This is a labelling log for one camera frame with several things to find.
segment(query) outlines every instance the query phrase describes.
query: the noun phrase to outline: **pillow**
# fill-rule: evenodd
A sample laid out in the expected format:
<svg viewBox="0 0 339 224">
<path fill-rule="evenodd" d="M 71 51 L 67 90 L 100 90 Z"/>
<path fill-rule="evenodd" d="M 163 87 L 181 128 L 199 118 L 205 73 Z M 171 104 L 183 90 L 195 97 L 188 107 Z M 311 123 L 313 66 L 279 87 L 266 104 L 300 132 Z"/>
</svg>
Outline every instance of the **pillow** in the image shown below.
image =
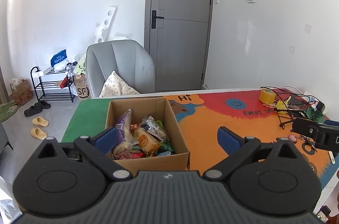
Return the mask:
<svg viewBox="0 0 339 224">
<path fill-rule="evenodd" d="M 99 97 L 140 94 L 121 79 L 115 71 L 107 78 Z"/>
</svg>

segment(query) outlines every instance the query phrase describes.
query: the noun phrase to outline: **black door handle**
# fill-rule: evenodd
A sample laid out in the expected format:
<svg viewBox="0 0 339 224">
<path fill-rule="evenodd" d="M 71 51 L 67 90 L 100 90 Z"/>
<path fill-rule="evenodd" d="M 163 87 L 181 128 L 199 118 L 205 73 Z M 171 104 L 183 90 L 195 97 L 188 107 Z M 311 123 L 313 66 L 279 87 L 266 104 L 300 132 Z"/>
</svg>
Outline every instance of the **black door handle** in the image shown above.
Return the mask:
<svg viewBox="0 0 339 224">
<path fill-rule="evenodd" d="M 157 19 L 164 19 L 164 17 L 157 17 L 157 11 L 152 11 L 152 29 L 157 27 Z"/>
</svg>

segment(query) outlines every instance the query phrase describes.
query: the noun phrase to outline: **yellow tape roll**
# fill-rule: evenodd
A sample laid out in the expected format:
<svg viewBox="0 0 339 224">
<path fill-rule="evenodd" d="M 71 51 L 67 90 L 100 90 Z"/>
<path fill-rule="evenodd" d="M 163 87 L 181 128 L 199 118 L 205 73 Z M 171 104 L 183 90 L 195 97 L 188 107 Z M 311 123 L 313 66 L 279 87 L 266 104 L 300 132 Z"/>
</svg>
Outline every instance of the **yellow tape roll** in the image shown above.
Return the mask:
<svg viewBox="0 0 339 224">
<path fill-rule="evenodd" d="M 264 104 L 272 105 L 274 103 L 275 97 L 276 94 L 274 93 L 274 91 L 268 88 L 262 88 L 259 100 Z"/>
</svg>

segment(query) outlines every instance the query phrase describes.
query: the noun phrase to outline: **table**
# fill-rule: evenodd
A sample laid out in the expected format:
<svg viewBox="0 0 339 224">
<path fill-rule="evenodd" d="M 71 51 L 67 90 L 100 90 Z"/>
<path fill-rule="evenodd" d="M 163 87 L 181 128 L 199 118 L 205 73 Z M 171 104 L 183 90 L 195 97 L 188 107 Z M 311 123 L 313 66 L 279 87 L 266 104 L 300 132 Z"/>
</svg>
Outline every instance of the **table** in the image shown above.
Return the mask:
<svg viewBox="0 0 339 224">
<path fill-rule="evenodd" d="M 280 128 L 277 113 L 262 105 L 258 100 L 259 93 L 258 89 L 219 89 L 140 94 L 128 98 L 167 98 L 191 151 L 191 169 L 203 173 L 228 156 L 217 142 L 217 130 L 220 126 L 226 126 L 242 137 L 255 136 L 262 142 L 273 142 L 276 138 L 291 134 L 292 124 L 287 124 L 284 130 Z M 82 101 L 62 141 L 71 142 L 81 135 L 94 136 L 103 131 L 109 101 L 125 98 L 126 96 L 119 96 Z M 339 160 L 333 165 L 328 152 L 322 150 L 313 155 L 307 154 L 302 149 L 302 144 L 303 141 L 299 140 L 296 147 L 316 169 L 322 188 L 325 188 L 336 173 Z"/>
</svg>

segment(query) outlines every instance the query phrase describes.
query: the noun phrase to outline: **chair backrest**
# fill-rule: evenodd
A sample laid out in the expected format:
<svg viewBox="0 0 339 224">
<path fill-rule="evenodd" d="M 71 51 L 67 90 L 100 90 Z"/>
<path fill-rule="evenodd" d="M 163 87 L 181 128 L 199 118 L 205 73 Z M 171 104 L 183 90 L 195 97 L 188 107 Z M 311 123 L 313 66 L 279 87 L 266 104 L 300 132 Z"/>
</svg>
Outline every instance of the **chair backrest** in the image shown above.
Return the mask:
<svg viewBox="0 0 339 224">
<path fill-rule="evenodd" d="M 99 97 L 113 71 L 139 93 L 155 92 L 153 60 L 136 41 L 101 42 L 88 47 L 86 74 L 93 98 Z"/>
</svg>

